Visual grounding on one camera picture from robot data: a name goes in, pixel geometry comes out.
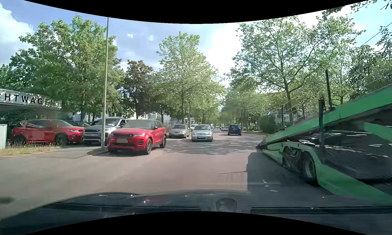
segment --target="blue suv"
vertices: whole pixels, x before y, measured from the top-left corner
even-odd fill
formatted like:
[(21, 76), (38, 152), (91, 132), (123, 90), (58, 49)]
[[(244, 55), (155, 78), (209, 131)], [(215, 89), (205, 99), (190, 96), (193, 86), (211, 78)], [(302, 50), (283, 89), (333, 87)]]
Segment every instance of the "blue suv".
[(241, 126), (238, 124), (231, 124), (228, 128), (228, 135), (241, 135)]

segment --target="street lamp pole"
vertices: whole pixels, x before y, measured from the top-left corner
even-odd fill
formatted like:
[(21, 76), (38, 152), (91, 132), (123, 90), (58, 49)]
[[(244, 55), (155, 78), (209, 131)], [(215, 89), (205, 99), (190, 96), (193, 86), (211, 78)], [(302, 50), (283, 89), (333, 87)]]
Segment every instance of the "street lamp pole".
[(106, 89), (107, 89), (107, 57), (109, 52), (109, 17), (106, 24), (106, 69), (105, 82), (103, 84), (103, 99), (102, 99), (102, 136), (100, 138), (102, 148), (105, 147), (105, 127), (106, 127)]

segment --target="silver car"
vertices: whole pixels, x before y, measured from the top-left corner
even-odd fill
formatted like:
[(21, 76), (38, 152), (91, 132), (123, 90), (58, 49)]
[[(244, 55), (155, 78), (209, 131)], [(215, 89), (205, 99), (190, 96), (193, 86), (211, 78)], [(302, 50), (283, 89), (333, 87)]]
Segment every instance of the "silver car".
[(190, 129), (186, 124), (176, 124), (170, 130), (168, 136), (173, 138), (174, 137), (186, 138), (190, 136)]
[(190, 125), (190, 131), (193, 131), (193, 129), (195, 128), (195, 126), (197, 126), (197, 124), (191, 124), (191, 125)]
[[(128, 119), (122, 117), (109, 117), (105, 119), (105, 143), (107, 138), (112, 131), (121, 128)], [(92, 143), (101, 143), (102, 136), (102, 120), (96, 123), (94, 126), (89, 126), (83, 130), (82, 142), (89, 145)]]
[(214, 134), (210, 125), (197, 125), (192, 131), (192, 141), (210, 141), (214, 140)]

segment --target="license plate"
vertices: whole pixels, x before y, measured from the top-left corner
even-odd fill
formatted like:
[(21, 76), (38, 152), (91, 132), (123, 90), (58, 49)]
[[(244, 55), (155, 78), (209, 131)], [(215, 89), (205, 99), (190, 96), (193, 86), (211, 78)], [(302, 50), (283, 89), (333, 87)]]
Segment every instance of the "license plate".
[(117, 143), (128, 143), (128, 139), (117, 139)]

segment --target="dealership sign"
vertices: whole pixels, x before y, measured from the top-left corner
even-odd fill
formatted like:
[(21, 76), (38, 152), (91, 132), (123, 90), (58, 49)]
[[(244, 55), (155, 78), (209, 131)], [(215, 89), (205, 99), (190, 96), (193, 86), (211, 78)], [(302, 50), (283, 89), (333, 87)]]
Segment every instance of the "dealership sign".
[(54, 99), (38, 94), (17, 92), (2, 88), (0, 88), (0, 103), (61, 109), (61, 101), (55, 101)]

